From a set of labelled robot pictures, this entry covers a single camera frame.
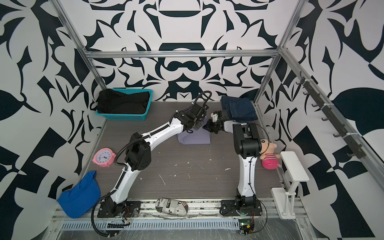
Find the black garment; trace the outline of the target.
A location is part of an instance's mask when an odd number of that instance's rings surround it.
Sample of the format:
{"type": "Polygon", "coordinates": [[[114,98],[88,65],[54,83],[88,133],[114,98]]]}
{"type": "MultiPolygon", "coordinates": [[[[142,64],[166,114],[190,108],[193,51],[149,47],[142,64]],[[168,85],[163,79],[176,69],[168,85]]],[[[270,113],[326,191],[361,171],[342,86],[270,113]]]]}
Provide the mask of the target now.
{"type": "Polygon", "coordinates": [[[149,92],[125,94],[108,89],[100,92],[97,111],[100,114],[142,115],[149,101],[149,92]]]}

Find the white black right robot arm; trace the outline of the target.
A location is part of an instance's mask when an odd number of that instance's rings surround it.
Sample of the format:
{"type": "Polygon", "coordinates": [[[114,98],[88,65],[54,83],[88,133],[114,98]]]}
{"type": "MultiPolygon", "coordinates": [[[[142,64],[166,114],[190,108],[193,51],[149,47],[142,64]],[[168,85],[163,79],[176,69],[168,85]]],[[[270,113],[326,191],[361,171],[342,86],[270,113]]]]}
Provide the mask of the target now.
{"type": "Polygon", "coordinates": [[[262,139],[256,123],[208,120],[203,128],[217,134],[224,131],[233,134],[235,152],[240,161],[240,178],[237,194],[233,201],[222,201],[220,212],[223,216],[261,214],[262,203],[256,195],[255,169],[261,156],[262,139]]]}

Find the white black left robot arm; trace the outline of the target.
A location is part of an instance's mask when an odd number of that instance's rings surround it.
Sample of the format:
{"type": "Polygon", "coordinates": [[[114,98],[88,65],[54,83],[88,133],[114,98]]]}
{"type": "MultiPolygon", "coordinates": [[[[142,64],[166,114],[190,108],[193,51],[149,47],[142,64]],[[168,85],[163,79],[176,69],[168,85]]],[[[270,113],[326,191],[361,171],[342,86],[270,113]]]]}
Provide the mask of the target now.
{"type": "Polygon", "coordinates": [[[105,197],[105,205],[116,214],[127,200],[129,191],[140,171],[147,168],[152,161],[152,151],[169,138],[183,132],[192,133],[192,129],[199,129],[207,115],[208,100],[211,91],[200,93],[192,105],[181,111],[175,111],[168,122],[160,127],[144,133],[134,133],[130,142],[121,149],[114,160],[114,164],[122,166],[122,173],[114,188],[105,197]]]}

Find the lilac skirt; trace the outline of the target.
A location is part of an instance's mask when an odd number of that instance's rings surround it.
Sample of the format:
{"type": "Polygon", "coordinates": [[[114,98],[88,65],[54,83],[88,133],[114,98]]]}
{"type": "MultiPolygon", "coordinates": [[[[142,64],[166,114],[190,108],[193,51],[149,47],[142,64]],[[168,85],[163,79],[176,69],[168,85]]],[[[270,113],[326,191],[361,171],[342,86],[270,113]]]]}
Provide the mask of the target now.
{"type": "Polygon", "coordinates": [[[183,145],[209,145],[211,143],[210,132],[201,127],[193,133],[182,132],[177,135],[178,141],[183,145]]]}

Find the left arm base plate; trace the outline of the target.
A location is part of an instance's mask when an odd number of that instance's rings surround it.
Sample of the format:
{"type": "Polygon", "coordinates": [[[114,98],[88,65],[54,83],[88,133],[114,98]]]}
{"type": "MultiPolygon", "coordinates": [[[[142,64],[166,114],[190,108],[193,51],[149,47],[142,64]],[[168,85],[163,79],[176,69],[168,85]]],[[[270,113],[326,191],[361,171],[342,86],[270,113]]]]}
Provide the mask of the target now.
{"type": "Polygon", "coordinates": [[[124,218],[134,218],[140,213],[141,201],[125,201],[115,205],[114,202],[104,201],[101,203],[97,217],[114,218],[122,216],[124,218]]]}

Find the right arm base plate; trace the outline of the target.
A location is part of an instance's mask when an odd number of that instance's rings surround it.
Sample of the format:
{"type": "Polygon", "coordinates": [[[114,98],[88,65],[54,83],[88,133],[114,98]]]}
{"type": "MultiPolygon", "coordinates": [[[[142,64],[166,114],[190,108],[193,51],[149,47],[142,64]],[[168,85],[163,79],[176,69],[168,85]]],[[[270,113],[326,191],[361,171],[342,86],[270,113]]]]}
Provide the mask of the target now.
{"type": "Polygon", "coordinates": [[[219,213],[224,217],[251,217],[261,216],[263,213],[261,203],[254,206],[240,206],[235,200],[221,200],[219,213]]]}

